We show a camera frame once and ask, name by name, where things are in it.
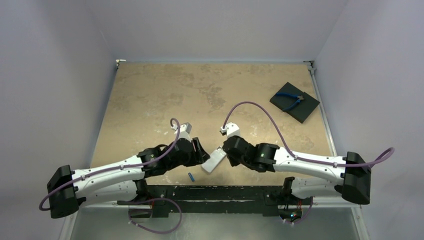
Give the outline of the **white remote control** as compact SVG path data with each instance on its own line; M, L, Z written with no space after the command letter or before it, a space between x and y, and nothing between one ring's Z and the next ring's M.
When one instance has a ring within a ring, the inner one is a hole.
M201 165L201 168L210 174L226 156L223 148L219 146L210 154L210 158Z

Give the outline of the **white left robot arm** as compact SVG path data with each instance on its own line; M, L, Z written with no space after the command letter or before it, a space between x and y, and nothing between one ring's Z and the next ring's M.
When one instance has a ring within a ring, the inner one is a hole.
M47 211L52 219L59 219L96 203L118 201L142 205L149 199L145 179L164 175L179 166L200 165L209 159L210 155L195 137L146 148L101 167L72 170L70 165L63 165L47 183Z

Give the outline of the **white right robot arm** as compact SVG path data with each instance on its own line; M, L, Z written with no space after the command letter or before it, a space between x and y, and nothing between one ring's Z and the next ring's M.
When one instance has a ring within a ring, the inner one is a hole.
M288 204L311 196L341 196L344 200L368 205L371 197L371 168L356 152L346 156L317 156L317 162L300 158L313 155L294 152L292 155L278 145L259 143L252 145L240 136L231 136L222 146L231 166L240 164L259 172L291 172L312 176L284 182L280 196Z

